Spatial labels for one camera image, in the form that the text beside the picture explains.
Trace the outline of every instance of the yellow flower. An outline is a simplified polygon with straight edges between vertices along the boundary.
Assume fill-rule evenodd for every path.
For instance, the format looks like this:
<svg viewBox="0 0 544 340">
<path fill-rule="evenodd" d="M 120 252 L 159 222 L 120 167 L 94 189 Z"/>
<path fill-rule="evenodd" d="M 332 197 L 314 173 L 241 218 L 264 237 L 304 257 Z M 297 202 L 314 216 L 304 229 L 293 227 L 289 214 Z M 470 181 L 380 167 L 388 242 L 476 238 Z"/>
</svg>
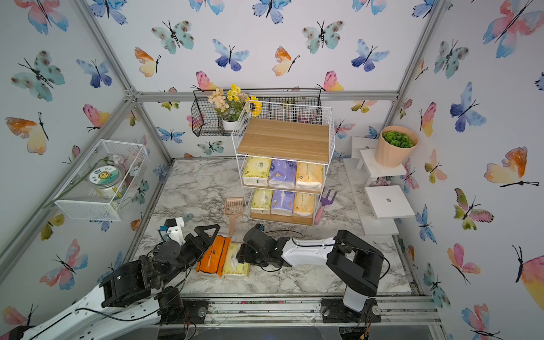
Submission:
<svg viewBox="0 0 544 340">
<path fill-rule="evenodd" d="M 259 116 L 261 112 L 263 111 L 263 104 L 259 101 L 259 98 L 255 96 L 251 96 L 251 98 L 248 100 L 249 100 L 248 105 L 251 111 L 251 115 L 253 117 Z"/>
</svg>

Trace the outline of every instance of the marble countertop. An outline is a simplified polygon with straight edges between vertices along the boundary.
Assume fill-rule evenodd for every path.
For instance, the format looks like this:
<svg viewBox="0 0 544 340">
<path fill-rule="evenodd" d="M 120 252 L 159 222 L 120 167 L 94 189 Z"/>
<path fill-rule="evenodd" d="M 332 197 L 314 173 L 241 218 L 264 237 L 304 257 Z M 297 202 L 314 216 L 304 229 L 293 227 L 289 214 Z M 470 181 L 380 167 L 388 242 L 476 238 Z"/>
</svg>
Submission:
<svg viewBox="0 0 544 340">
<path fill-rule="evenodd" d="M 406 278 L 394 240 L 391 236 L 364 236 L 354 196 L 348 182 L 345 167 L 340 159 L 333 159 L 325 182 L 325 189 L 338 191 L 333 204 L 326 206 L 321 223 L 317 226 L 287 225 L 261 221 L 265 231 L 295 230 L 305 239 L 318 239 L 335 236 L 340 229 L 345 229 L 380 249 L 391 263 L 389 273 L 380 280 L 379 294 L 409 294 L 410 285 Z M 249 198 L 251 189 L 245 188 Z M 157 229 L 164 220 L 193 214 L 191 221 L 182 229 L 186 235 L 197 226 L 219 224 L 220 233 L 227 235 L 229 218 L 223 214 L 225 199 L 242 197 L 243 191 L 238 175 L 236 160 L 233 158 L 193 158 L 175 161 L 174 169 L 168 178 L 157 202 L 153 215 L 138 245 L 134 258 L 148 253 L 161 238 Z M 246 232 L 259 221 L 250 220 L 248 214 L 237 218 L 233 242 L 243 242 Z M 270 236 L 296 236 L 294 233 L 277 232 Z M 384 262 L 382 272 L 387 269 Z M 184 274 L 178 275 L 171 285 L 180 282 Z M 251 266 L 249 277 L 210 278 L 197 274 L 193 269 L 183 288 L 191 294 L 342 294 L 345 284 L 328 267 L 318 265 L 300 265 L 282 268 L 268 273 L 259 267 Z"/>
</svg>

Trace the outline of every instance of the tissue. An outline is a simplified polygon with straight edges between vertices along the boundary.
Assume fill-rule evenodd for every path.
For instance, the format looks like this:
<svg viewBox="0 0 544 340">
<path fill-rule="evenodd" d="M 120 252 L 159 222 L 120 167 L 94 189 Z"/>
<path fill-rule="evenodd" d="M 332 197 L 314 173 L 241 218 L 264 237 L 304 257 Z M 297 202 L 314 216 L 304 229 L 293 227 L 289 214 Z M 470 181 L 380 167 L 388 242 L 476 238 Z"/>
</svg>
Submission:
<svg viewBox="0 0 544 340">
<path fill-rule="evenodd" d="M 247 186 L 267 187 L 271 163 L 270 158 L 249 157 L 242 176 L 244 184 Z"/>
<path fill-rule="evenodd" d="M 273 215 L 293 216 L 294 201 L 294 192 L 274 190 L 270 212 Z"/>
<path fill-rule="evenodd" d="M 268 186 L 280 189 L 294 189 L 296 177 L 296 162 L 273 159 L 270 165 Z"/>
<path fill-rule="evenodd" d="M 297 163 L 296 184 L 297 190 L 321 192 L 323 186 L 323 166 L 313 163 Z"/>
</svg>

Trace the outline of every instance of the wall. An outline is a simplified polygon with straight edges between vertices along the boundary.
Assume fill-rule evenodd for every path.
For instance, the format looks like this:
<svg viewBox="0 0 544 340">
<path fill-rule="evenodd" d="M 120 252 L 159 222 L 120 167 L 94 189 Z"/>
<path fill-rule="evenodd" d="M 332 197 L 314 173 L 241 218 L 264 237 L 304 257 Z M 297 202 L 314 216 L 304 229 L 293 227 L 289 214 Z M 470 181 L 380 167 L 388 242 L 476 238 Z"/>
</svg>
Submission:
<svg viewBox="0 0 544 340">
<path fill-rule="evenodd" d="M 525 3 L 511 1 L 518 9 Z M 399 231 L 407 253 L 410 254 L 408 249 L 414 250 L 414 264 L 424 291 L 427 294 L 440 291 L 431 291 L 424 283 L 428 275 L 425 273 L 427 263 L 430 263 L 436 275 L 434 281 L 438 280 L 438 286 L 446 293 L 450 305 L 444 304 L 438 311 L 447 333 L 454 339 L 476 339 L 474 330 L 483 331 L 484 326 L 486 332 L 500 332 L 496 337 L 502 339 L 519 338 L 520 334 L 523 338 L 540 338 L 540 322 L 544 317 L 544 232 L 539 215 L 542 187 L 527 183 L 504 185 L 537 182 L 539 169 L 544 166 L 539 138 L 544 123 L 541 114 L 544 92 L 539 91 L 542 82 L 535 84 L 544 71 L 544 3 L 531 2 L 508 30 L 506 39 L 517 41 L 509 55 L 504 55 L 507 50 L 500 42 L 485 44 L 482 39 L 490 23 L 509 13 L 508 1 L 457 0 L 452 4 L 424 53 L 429 69 L 408 91 L 407 98 L 413 100 L 412 106 L 404 118 L 400 119 L 397 114 L 391 123 L 408 127 L 418 134 L 419 145 L 410 155 L 410 161 L 412 170 L 416 170 L 412 177 L 419 188 L 410 187 L 406 196 L 420 214 L 426 205 L 427 223 L 432 225 L 429 229 L 436 243 L 427 235 L 422 241 L 422 223 L 415 218 L 403 219 L 398 224 Z M 495 32 L 500 34 L 509 21 L 495 22 L 502 24 Z M 451 46 L 452 39 L 458 40 L 456 48 L 467 47 L 469 53 L 459 61 L 459 69 L 447 78 L 444 71 L 434 73 L 434 62 L 439 55 L 440 43 L 446 41 Z M 469 82 L 472 83 L 472 98 L 466 97 L 461 112 L 476 100 L 475 104 L 479 105 L 471 110 L 485 119 L 476 119 L 476 115 L 468 111 L 468 122 L 473 125 L 467 124 L 463 132 L 458 132 L 461 130 L 460 127 L 456 129 L 458 119 L 452 117 L 451 109 L 454 108 L 454 113 L 458 109 L 453 105 L 461 104 L 460 95 Z M 421 118 L 418 111 L 425 113 L 431 102 L 436 103 L 436 113 L 430 123 L 432 134 L 427 136 L 424 131 L 419 132 Z M 425 119 L 424 128 L 429 132 L 428 122 Z M 433 150 L 440 161 L 438 169 L 447 175 L 445 181 L 431 183 L 425 170 L 425 164 L 431 163 Z M 463 222 L 454 219 L 454 205 L 459 205 L 456 188 L 464 192 L 469 205 L 475 198 L 475 204 L 481 205 L 475 209 L 490 212 L 492 222 L 476 221 L 476 228 L 464 230 Z M 491 219 L 487 213 L 477 213 L 483 220 Z M 448 256 L 448 250 L 453 251 L 456 244 L 462 245 L 465 256 L 457 257 L 457 260 L 454 257 L 454 261 L 465 266 L 469 273 L 464 275 L 470 284 L 465 284 Z M 512 246 L 518 252 L 518 247 L 523 251 L 522 267 Z M 459 246 L 456 250 L 457 254 L 461 253 Z M 484 307 L 475 307 L 484 304 L 489 314 Z M 475 308 L 479 314 L 476 313 L 472 320 L 467 319 L 469 325 L 462 315 L 468 317 L 476 312 Z"/>
</svg>

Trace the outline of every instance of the blue butterfly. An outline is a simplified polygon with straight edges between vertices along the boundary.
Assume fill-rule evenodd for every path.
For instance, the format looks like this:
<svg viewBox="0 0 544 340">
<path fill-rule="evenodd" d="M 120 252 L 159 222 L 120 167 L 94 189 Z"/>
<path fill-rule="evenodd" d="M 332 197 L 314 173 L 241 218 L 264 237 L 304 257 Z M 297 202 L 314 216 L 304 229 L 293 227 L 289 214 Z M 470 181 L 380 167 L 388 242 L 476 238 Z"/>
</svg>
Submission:
<svg viewBox="0 0 544 340">
<path fill-rule="evenodd" d="M 172 165 L 164 163 L 160 167 L 154 169 L 153 173 L 159 176 L 159 183 L 164 183 L 172 173 Z"/>
<path fill-rule="evenodd" d="M 471 126 L 482 126 L 487 121 L 485 117 L 471 110 L 476 105 L 480 105 L 475 103 L 476 99 L 472 101 L 472 83 L 468 82 L 467 87 L 461 93 L 461 104 L 452 104 L 452 108 L 449 110 L 453 118 L 459 117 L 455 122 L 457 132 L 463 132 L 467 122 Z"/>
<path fill-rule="evenodd" d="M 107 232 L 109 229 L 109 225 L 111 224 L 110 221 L 89 220 L 89 222 L 101 223 L 102 225 L 100 226 L 100 230 L 102 230 L 103 232 Z"/>
<path fill-rule="evenodd" d="M 122 251 L 119 251 L 119 253 L 117 254 L 117 258 L 115 259 L 115 263 L 114 263 L 111 267 L 109 267 L 109 271 L 106 271 L 106 272 L 104 273 L 104 275 L 100 276 L 100 277 L 98 278 L 98 280 L 96 280 L 96 283 L 101 283 L 102 280 L 103 280 L 106 276 L 108 276 L 109 274 L 113 273 L 114 270 L 117 270 L 117 269 L 121 266 L 122 263 L 123 263 L 123 252 L 122 252 Z"/>
<path fill-rule="evenodd" d="M 366 136 L 364 136 L 365 138 L 372 138 L 372 139 L 378 138 L 378 132 L 377 132 L 376 129 L 373 128 L 372 126 L 369 126 L 369 127 L 368 127 L 368 132 L 369 132 L 370 134 L 367 134 Z"/>
<path fill-rule="evenodd" d="M 261 3 L 253 5 L 253 15 L 262 16 L 265 12 L 267 13 L 266 17 L 270 14 L 272 22 L 279 24 L 283 22 L 283 15 L 280 13 L 280 9 L 283 9 L 287 6 L 291 0 L 259 0 Z"/>
<path fill-rule="evenodd" d="M 361 65 L 364 65 L 364 70 L 367 72 L 370 72 L 374 69 L 374 63 L 384 60 L 388 55 L 389 51 L 383 51 L 383 52 L 374 52 L 374 50 L 377 48 L 372 46 L 372 49 L 369 50 L 367 44 L 364 43 L 362 39 L 359 39 L 357 41 L 357 50 L 356 52 L 359 53 L 359 57 L 355 58 L 351 61 L 351 64 L 355 67 L 359 67 Z"/>
<path fill-rule="evenodd" d="M 204 152 L 208 156 L 211 156 L 212 152 L 223 153 L 224 149 L 221 146 L 221 144 L 223 144 L 222 141 L 218 140 L 218 141 L 213 142 L 211 144 L 209 142 L 206 142 L 206 144 L 197 144 L 197 146 L 199 148 L 201 148 L 202 152 Z"/>
<path fill-rule="evenodd" d="M 244 61 L 247 57 L 249 57 L 249 51 L 241 51 L 241 52 L 234 52 L 232 53 L 232 50 L 234 49 L 234 46 L 228 49 L 220 42 L 217 41 L 217 39 L 213 39 L 213 46 L 215 46 L 215 51 L 221 56 L 215 60 L 215 62 L 221 66 L 225 67 L 227 64 L 231 65 L 231 69 L 234 72 L 238 72 L 242 69 L 242 66 L 238 63 L 239 61 Z"/>
<path fill-rule="evenodd" d="M 162 140 L 173 140 L 176 143 L 183 143 L 179 137 L 183 136 L 185 132 L 173 132 L 174 130 L 170 130 L 170 132 L 166 131 L 165 129 L 161 129 L 160 127 L 156 126 L 157 130 L 159 130 L 160 133 L 163 135 L 160 136 Z"/>
<path fill-rule="evenodd" d="M 91 86 L 95 89 L 100 87 L 100 81 L 104 83 L 106 86 L 110 86 L 112 84 L 112 79 L 110 76 L 106 76 L 106 73 L 109 72 L 108 67 L 106 66 L 106 62 L 103 61 L 99 66 L 96 66 L 96 60 L 92 61 L 92 65 L 87 63 L 86 61 L 77 59 L 76 63 L 83 69 L 83 71 L 91 75 Z"/>
<path fill-rule="evenodd" d="M 49 90 L 53 88 L 53 85 L 64 84 L 64 76 L 60 73 L 60 69 L 54 65 L 51 65 L 53 61 L 49 52 L 40 51 L 34 60 L 34 67 L 32 67 L 26 59 L 24 59 L 27 65 L 18 64 L 27 69 L 29 72 L 19 72 L 11 78 L 11 83 L 21 89 L 29 89 L 30 94 L 38 99 L 45 99 L 50 102 L 53 100 L 53 95 Z"/>
<path fill-rule="evenodd" d="M 104 13 L 107 13 L 108 18 L 109 14 L 112 14 L 112 18 L 117 21 L 118 24 L 127 23 L 127 18 L 119 12 L 121 7 L 123 7 L 127 0 L 93 0 L 96 2 L 89 6 L 91 12 L 97 17 L 103 17 Z"/>
<path fill-rule="evenodd" d="M 420 215 L 417 213 L 416 215 L 416 221 L 420 224 L 421 229 L 419 230 L 419 237 L 421 237 L 421 241 L 425 241 L 426 237 L 429 236 L 429 239 L 436 243 L 436 239 L 434 234 L 431 231 L 431 223 L 427 223 L 427 205 L 423 207 L 423 213 Z"/>
</svg>

